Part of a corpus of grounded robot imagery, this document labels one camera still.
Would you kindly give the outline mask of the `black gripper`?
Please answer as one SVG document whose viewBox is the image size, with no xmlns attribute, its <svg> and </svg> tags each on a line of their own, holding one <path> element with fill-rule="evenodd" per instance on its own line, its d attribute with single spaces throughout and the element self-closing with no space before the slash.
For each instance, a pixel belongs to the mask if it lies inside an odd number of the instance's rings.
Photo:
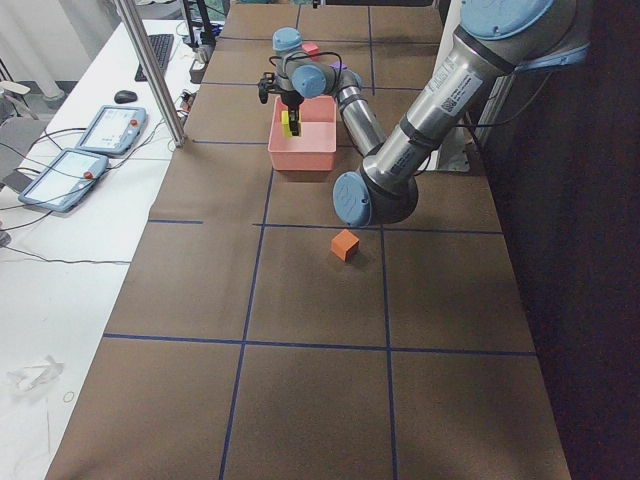
<svg viewBox="0 0 640 480">
<path fill-rule="evenodd" d="M 295 90 L 283 91 L 280 97 L 283 104 L 287 107 L 286 126 L 288 128 L 288 135 L 298 137 L 301 133 L 299 108 L 303 103 L 303 97 Z"/>
</svg>

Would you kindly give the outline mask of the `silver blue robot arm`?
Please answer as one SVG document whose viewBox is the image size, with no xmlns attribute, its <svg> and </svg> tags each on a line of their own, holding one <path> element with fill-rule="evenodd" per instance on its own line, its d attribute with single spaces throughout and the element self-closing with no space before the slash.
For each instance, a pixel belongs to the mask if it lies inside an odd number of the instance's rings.
<svg viewBox="0 0 640 480">
<path fill-rule="evenodd" d="M 337 216 L 351 227 L 397 223 L 417 205 L 415 172 L 483 88 L 515 71 L 582 62 L 592 13 L 590 1 L 462 2 L 448 56 L 391 134 L 384 133 L 363 97 L 359 76 L 313 60 L 292 27 L 272 36 L 275 70 L 261 78 L 259 98 L 265 102 L 269 95 L 279 95 L 288 108 L 290 131 L 299 135 L 300 105 L 332 97 L 363 156 L 357 171 L 341 175 L 334 184 Z"/>
</svg>

